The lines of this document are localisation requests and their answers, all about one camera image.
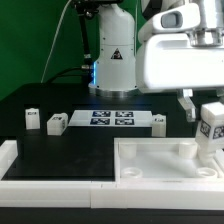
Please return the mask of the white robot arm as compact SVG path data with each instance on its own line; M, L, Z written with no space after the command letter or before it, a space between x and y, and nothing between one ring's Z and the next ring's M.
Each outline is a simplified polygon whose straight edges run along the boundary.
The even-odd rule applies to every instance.
M193 122L194 90L224 94L223 1L140 1L146 23L139 31L118 5L99 8L100 55L89 89L107 97L176 91Z

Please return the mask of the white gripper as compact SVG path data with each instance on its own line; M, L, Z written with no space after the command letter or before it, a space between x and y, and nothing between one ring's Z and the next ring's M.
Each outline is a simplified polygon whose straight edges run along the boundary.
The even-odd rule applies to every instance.
M188 122L196 121L192 89L224 86L224 46L194 48L186 34L151 37L136 55L136 83L143 93L178 90ZM224 97L224 89L216 90Z

